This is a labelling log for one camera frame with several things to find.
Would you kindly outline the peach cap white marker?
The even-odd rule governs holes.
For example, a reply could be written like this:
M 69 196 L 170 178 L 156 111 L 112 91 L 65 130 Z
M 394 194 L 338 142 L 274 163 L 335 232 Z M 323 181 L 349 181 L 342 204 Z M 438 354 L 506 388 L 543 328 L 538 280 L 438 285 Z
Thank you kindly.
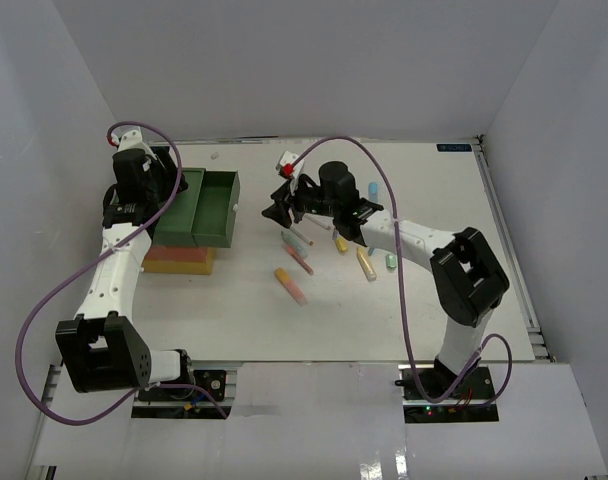
M 331 227 L 330 224 L 328 224 L 325 221 L 322 221 L 322 220 L 316 218 L 315 216 L 312 216 L 312 215 L 309 215 L 309 214 L 305 214 L 304 218 L 307 219 L 308 221 L 314 223 L 318 227 L 326 230 L 326 231 L 330 231 L 332 229 L 332 227 Z

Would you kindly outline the green drawer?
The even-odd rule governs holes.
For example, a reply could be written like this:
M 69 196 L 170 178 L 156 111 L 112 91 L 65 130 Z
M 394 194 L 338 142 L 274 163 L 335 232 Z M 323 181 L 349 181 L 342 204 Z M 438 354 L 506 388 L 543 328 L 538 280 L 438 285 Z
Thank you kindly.
M 239 195 L 237 171 L 204 173 L 191 229 L 198 247 L 231 247 Z

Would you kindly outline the red drawer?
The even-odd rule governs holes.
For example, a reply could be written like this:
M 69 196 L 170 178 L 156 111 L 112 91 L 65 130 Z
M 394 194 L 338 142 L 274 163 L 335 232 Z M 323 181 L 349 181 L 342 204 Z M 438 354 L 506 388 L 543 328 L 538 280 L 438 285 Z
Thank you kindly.
M 153 245 L 145 259 L 151 261 L 196 262 L 206 263 L 214 256 L 212 247 L 178 247 Z

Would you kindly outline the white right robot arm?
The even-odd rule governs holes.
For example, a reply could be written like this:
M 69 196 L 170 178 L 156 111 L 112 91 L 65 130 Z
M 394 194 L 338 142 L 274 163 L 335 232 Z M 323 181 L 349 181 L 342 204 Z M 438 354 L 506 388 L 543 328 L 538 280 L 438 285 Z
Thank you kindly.
M 340 161 L 323 164 L 317 180 L 303 173 L 296 156 L 276 169 L 285 181 L 272 193 L 264 217 L 286 229 L 307 214 L 328 217 L 341 238 L 395 254 L 431 273 L 447 324 L 433 368 L 415 375 L 415 389 L 433 403 L 461 397 L 472 385 L 487 324 L 510 286 L 484 235 L 472 227 L 448 232 L 398 219 L 362 197 Z

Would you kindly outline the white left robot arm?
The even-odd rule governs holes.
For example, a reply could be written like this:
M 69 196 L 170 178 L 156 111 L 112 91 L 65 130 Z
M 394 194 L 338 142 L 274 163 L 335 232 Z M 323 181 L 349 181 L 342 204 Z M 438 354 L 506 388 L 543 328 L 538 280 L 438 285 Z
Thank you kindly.
M 185 350 L 155 351 L 134 326 L 141 272 L 203 274 L 228 248 L 240 196 L 236 171 L 180 173 L 168 148 L 138 128 L 116 139 L 115 182 L 103 200 L 102 248 L 88 292 L 55 338 L 74 389 L 90 393 L 160 383 L 172 398 L 195 387 Z

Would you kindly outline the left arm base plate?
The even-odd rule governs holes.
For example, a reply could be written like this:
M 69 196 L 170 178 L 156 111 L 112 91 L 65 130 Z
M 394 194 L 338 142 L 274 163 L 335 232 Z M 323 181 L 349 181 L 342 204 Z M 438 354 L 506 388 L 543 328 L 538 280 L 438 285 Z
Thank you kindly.
M 197 368 L 184 381 L 176 381 L 140 391 L 133 402 L 131 417 L 158 420 L 224 420 L 235 399 L 237 371 Z

